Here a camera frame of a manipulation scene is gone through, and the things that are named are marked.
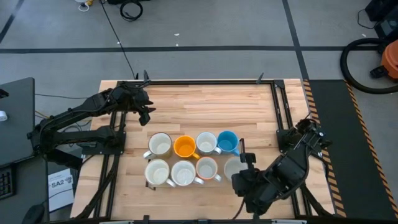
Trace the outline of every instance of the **orange vacuum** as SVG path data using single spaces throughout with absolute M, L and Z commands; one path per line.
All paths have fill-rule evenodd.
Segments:
M 344 48 L 343 53 L 340 57 L 340 68 L 346 81 L 366 93 L 371 94 L 387 94 L 395 93 L 398 91 L 398 85 L 389 88 L 370 88 L 358 83 L 348 70 L 347 66 L 347 56 L 348 53 L 355 47 L 362 44 L 377 44 L 380 49 L 384 49 L 382 53 L 381 65 L 373 70 L 371 70 L 372 78 L 389 77 L 394 82 L 398 82 L 398 40 L 394 42 L 389 42 L 388 40 L 377 39 L 377 38 L 365 38 L 355 40 L 354 42 L 347 45 Z

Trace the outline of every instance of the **white paper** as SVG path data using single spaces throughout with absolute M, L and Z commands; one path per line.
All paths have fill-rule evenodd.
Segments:
M 73 177 L 70 175 L 70 169 L 49 175 L 49 197 L 51 197 L 49 200 L 50 212 L 73 203 Z

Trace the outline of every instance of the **black metal frame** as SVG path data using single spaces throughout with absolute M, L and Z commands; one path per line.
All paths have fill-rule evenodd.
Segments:
M 128 81 L 128 83 L 140 83 L 141 81 Z M 290 113 L 290 107 L 289 107 L 289 102 L 287 100 L 287 95 L 286 95 L 286 90 L 285 90 L 285 85 L 283 80 L 261 80 L 260 79 L 250 79 L 250 80 L 152 80 L 150 85 L 269 85 L 271 88 L 272 92 L 272 99 L 274 102 L 274 107 L 275 107 L 275 115 L 277 118 L 277 123 L 278 123 L 278 129 L 283 130 L 283 122 L 282 122 L 282 115 L 280 112 L 280 107 L 279 107 L 279 101 L 278 101 L 278 96 L 277 96 L 277 88 L 280 89 L 280 93 L 282 95 L 282 102 L 284 105 L 284 111 L 285 115 L 287 118 L 287 124 L 288 127 L 291 128 L 293 126 L 293 121 L 292 121 L 292 116 Z M 114 127 L 116 120 L 116 113 L 113 112 L 111 115 L 111 122 L 110 125 L 111 127 Z M 122 114 L 121 118 L 121 125 L 119 128 L 124 129 L 124 122 L 126 120 L 126 114 Z M 116 165 L 118 166 L 119 164 L 119 159 L 120 156 L 114 156 L 114 161 Z M 101 168 L 101 175 L 99 178 L 99 186 L 101 183 L 103 183 L 104 178 L 106 177 L 106 173 L 108 170 L 108 161 L 109 161 L 109 156 L 104 155 L 104 160 L 103 160 L 103 165 Z M 116 186 L 116 178 L 117 178 L 117 172 L 114 177 L 114 179 L 110 183 L 110 189 L 109 189 L 109 197 L 108 197 L 108 203 L 106 206 L 106 218 L 111 218 L 112 214 L 112 208 L 113 208 L 113 199 L 114 199 L 114 191 L 115 191 L 115 186 Z M 311 213 L 311 207 L 308 202 L 308 200 L 305 198 L 303 195 L 304 199 L 304 205 L 305 205 L 305 211 L 307 215 L 312 215 Z M 94 217 L 97 218 L 100 216 L 100 211 L 101 211 L 101 201 L 97 203 L 95 210 L 94 210 Z M 300 214 L 300 209 L 299 209 L 299 203 L 297 201 L 297 195 L 294 193 L 292 195 L 292 206 L 293 206 L 293 211 L 295 218 L 301 216 Z M 231 220 L 151 220 L 151 223 L 176 223 L 176 222 L 184 222 L 184 223 L 228 223 Z M 252 220 L 234 220 L 235 223 L 251 223 Z M 259 220 L 259 223 L 269 223 L 270 220 L 265 220 L 261 219 Z M 143 218 L 143 220 L 135 220 L 134 223 L 148 223 L 148 217 Z

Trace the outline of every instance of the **concrete floor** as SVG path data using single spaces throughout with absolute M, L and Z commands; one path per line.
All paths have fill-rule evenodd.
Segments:
M 377 37 L 373 30 L 356 23 L 357 12 L 368 3 L 152 0 L 142 2 L 144 13 L 136 22 L 122 20 L 116 6 L 106 4 L 105 8 L 124 47 L 151 47 L 146 52 L 131 48 L 127 57 L 135 72 L 146 69 L 152 79 L 257 78 L 262 72 L 264 78 L 308 75 L 310 79 L 342 79 L 339 50 L 309 51 L 300 46 L 342 47 L 364 36 Z M 119 44 L 101 5 L 95 1 L 88 12 L 78 11 L 77 6 L 74 0 L 0 0 L 0 83 L 34 77 L 37 93 L 80 97 L 96 93 L 101 80 L 131 79 L 123 53 L 108 49 L 118 49 Z M 10 22 L 13 13 L 15 18 Z M 361 21 L 371 26 L 365 14 Z M 186 51 L 177 45 L 240 47 Z M 253 45 L 263 48 L 253 50 Z M 7 54 L 5 49 L 14 49 L 14 53 Z M 41 53 L 20 54 L 18 49 L 38 49 Z M 353 52 L 348 63 L 361 82 L 391 85 L 368 76 L 379 63 L 376 53 Z M 398 95 L 356 91 L 356 97 L 397 200 Z M 81 102 L 37 96 L 36 110 L 57 114 Z M 50 166 L 50 172 L 60 169 L 63 167 Z M 68 209 L 53 213 L 52 219 L 67 218 Z

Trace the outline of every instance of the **wooden tabletop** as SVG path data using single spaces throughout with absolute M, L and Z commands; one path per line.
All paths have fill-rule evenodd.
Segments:
M 308 114 L 303 88 L 299 79 L 287 79 L 285 89 L 294 123 Z M 116 86 L 117 81 L 102 81 L 100 91 Z M 204 185 L 171 188 L 145 187 L 144 169 L 148 163 L 142 158 L 149 138 L 158 132 L 169 134 L 172 140 L 181 135 L 196 138 L 201 132 L 218 135 L 223 130 L 234 131 L 244 138 L 247 152 L 257 157 L 255 166 L 265 169 L 280 154 L 275 131 L 277 121 L 269 85 L 153 85 L 146 87 L 156 111 L 144 127 L 138 115 L 129 113 L 126 119 L 126 148 L 119 162 L 118 178 L 113 203 L 113 220 L 230 219 L 238 211 L 242 198 L 237 197 L 223 173 L 228 156 L 212 156 L 218 162 L 221 183 L 208 181 Z M 282 97 L 278 92 L 280 107 Z M 286 118 L 282 110 L 284 127 Z M 92 129 L 109 125 L 110 116 L 93 118 Z M 170 167 L 176 161 L 171 158 Z M 81 169 L 71 217 L 78 215 L 98 188 L 103 156 L 95 156 Z M 320 161 L 310 157 L 307 186 L 331 213 L 334 209 L 325 173 Z M 104 215 L 108 192 L 103 197 Z M 297 191 L 300 211 L 304 212 L 301 192 Z M 278 200 L 261 218 L 293 218 L 291 199 Z M 252 218 L 244 208 L 238 218 Z

